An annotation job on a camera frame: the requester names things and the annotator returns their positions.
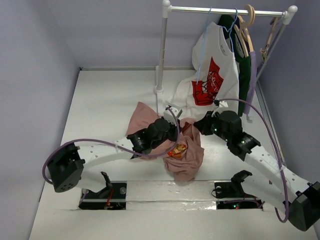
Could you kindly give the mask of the pink t shirt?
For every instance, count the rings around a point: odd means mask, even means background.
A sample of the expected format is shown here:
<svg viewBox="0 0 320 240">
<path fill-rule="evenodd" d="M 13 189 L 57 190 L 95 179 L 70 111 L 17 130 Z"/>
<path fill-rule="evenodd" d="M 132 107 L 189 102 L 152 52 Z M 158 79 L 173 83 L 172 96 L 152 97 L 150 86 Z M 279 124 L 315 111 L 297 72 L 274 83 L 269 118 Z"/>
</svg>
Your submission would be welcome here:
<svg viewBox="0 0 320 240">
<path fill-rule="evenodd" d="M 130 118 L 126 135 L 147 128 L 160 116 L 143 102 L 139 102 Z M 177 146 L 168 154 L 162 155 L 164 167 L 174 174 L 174 180 L 189 182 L 195 179 L 204 159 L 200 131 L 193 126 L 193 118 L 180 120 L 181 132 Z"/>
</svg>

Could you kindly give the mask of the light blue wire hanger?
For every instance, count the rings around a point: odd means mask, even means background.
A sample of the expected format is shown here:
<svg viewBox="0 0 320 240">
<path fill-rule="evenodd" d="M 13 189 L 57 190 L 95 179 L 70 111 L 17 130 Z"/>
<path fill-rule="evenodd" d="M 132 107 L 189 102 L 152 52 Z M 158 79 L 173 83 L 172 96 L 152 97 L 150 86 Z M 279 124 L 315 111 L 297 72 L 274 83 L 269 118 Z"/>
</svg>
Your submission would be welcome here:
<svg viewBox="0 0 320 240">
<path fill-rule="evenodd" d="M 204 52 L 205 52 L 207 29 L 208 29 L 208 25 L 209 25 L 211 12 L 212 12 L 212 7 L 210 7 L 210 9 L 208 11 L 206 22 L 205 22 L 205 26 L 204 26 L 204 31 L 203 31 L 203 35 L 202 35 L 200 62 L 199 62 L 199 67 L 198 67 L 198 74 L 197 74 L 196 84 L 199 83 L 200 78 L 201 78 L 201 69 L 202 69 L 202 65 L 203 65 L 203 58 L 204 58 Z"/>
</svg>

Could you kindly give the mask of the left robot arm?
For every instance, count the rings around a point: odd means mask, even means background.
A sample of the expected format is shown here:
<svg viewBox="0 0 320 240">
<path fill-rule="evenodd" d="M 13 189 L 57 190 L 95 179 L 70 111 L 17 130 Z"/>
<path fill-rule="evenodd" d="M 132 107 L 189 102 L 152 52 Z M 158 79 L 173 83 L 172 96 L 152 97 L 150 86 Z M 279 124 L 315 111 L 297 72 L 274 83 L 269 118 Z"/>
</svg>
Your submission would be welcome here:
<svg viewBox="0 0 320 240">
<path fill-rule="evenodd" d="M 94 139 L 94 145 L 77 146 L 75 141 L 70 141 L 48 157 L 44 168 L 48 170 L 50 183 L 57 193 L 77 187 L 104 198 L 110 194 L 112 184 L 106 172 L 93 171 L 94 167 L 117 160 L 157 158 L 160 154 L 151 151 L 166 140 L 176 142 L 179 131 L 177 124 L 159 118 L 147 128 L 115 142 Z"/>
</svg>

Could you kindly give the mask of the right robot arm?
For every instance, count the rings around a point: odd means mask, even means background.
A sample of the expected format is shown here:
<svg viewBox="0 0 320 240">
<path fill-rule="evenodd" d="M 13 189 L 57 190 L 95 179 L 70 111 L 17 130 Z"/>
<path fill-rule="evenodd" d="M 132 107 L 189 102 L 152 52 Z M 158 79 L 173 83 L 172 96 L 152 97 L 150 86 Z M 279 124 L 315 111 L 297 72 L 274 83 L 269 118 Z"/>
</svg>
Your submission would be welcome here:
<svg viewBox="0 0 320 240">
<path fill-rule="evenodd" d="M 288 215 L 288 221 L 300 231 L 307 231 L 320 219 L 320 183 L 311 183 L 279 166 L 261 143 L 243 131 L 241 118 L 233 111 L 209 111 L 194 123 L 202 135 L 216 135 L 226 142 L 229 151 L 260 172 L 266 181 L 242 170 L 231 178 L 230 190 L 235 196 L 253 195 Z"/>
</svg>

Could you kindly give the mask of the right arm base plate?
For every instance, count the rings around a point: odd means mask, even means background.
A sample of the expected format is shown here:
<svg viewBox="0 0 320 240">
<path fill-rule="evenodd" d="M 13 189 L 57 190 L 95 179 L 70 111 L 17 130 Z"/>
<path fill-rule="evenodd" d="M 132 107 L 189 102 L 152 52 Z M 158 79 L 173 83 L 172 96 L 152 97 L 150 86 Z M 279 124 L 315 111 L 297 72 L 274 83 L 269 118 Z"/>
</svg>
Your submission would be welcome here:
<svg viewBox="0 0 320 240">
<path fill-rule="evenodd" d="M 218 210 L 262 210 L 265 202 L 254 195 L 245 193 L 242 187 L 242 183 L 251 176 L 251 172 L 242 170 L 228 181 L 215 182 L 211 195 L 217 199 L 216 208 Z"/>
</svg>

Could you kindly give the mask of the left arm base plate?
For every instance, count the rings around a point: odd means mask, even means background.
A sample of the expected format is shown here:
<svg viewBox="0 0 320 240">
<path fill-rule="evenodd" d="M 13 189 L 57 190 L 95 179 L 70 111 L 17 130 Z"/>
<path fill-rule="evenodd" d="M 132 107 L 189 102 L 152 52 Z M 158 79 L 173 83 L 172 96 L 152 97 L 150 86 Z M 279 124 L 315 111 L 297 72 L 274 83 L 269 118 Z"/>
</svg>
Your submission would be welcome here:
<svg viewBox="0 0 320 240">
<path fill-rule="evenodd" d="M 105 188 L 98 192 L 83 189 L 78 207 L 81 210 L 125 210 L 126 181 L 111 181 L 106 172 L 101 172 Z"/>
</svg>

